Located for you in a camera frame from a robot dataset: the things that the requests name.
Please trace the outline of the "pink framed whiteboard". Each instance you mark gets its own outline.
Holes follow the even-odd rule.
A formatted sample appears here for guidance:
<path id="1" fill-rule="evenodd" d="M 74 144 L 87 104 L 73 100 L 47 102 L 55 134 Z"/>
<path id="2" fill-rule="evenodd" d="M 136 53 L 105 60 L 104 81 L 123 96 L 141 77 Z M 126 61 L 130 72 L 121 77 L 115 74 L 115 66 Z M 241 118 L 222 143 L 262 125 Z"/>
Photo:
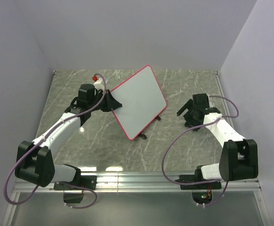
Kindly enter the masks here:
<path id="1" fill-rule="evenodd" d="M 127 139 L 134 140 L 167 107 L 167 101 L 150 65 L 111 90 L 122 107 L 113 114 Z"/>

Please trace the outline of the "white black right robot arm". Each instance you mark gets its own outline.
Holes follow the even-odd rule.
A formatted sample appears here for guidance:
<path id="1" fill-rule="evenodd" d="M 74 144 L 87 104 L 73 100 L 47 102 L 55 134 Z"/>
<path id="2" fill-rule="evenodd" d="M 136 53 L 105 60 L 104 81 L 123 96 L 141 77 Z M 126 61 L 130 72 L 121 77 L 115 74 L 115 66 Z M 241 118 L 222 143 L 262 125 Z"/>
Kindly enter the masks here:
<path id="1" fill-rule="evenodd" d="M 246 139 L 234 130 L 226 121 L 230 115 L 223 115 L 216 107 L 211 107 L 206 94 L 193 95 L 178 111 L 185 126 L 193 131 L 205 127 L 217 139 L 222 147 L 219 163 L 199 166 L 199 174 L 194 183 L 205 188 L 211 180 L 226 182 L 254 179 L 258 176 L 258 145 L 253 139 Z"/>

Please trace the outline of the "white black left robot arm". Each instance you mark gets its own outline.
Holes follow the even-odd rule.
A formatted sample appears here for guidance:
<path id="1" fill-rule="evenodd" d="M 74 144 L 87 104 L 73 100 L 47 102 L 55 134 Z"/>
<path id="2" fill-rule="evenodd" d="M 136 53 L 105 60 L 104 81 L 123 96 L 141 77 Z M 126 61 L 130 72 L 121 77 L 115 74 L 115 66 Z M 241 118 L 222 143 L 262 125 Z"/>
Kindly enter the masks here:
<path id="1" fill-rule="evenodd" d="M 112 112 L 122 107 L 110 90 L 82 84 L 78 95 L 61 118 L 43 135 L 31 142 L 23 141 L 17 151 L 15 176 L 46 187 L 51 182 L 65 182 L 70 189 L 81 185 L 81 170 L 72 165 L 55 165 L 54 153 L 60 145 L 90 117 L 93 111 Z"/>

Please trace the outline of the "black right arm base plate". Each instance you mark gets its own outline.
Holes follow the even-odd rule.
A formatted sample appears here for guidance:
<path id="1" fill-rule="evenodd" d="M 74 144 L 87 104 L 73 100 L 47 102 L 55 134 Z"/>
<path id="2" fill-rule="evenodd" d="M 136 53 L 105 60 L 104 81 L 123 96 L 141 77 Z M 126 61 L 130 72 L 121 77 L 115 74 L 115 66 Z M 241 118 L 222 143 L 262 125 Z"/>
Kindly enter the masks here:
<path id="1" fill-rule="evenodd" d="M 195 175 L 179 175 L 179 179 L 176 182 L 179 183 L 195 183 L 197 181 L 202 181 L 202 179 L 197 179 Z M 221 189 L 220 182 L 198 184 L 198 185 L 180 185 L 181 190 L 208 190 L 208 189 Z"/>

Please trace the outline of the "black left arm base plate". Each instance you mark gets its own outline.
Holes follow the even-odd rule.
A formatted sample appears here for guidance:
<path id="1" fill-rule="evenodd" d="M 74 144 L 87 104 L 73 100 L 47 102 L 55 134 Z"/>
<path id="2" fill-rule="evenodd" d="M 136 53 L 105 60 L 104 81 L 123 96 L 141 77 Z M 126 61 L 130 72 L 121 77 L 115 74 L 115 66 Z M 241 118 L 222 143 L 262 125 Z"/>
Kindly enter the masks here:
<path id="1" fill-rule="evenodd" d="M 65 190 L 79 190 L 78 187 L 87 188 L 90 190 L 95 190 L 97 185 L 97 176 L 88 175 L 88 176 L 80 176 L 78 180 L 73 182 L 55 182 L 54 190 L 65 191 Z"/>

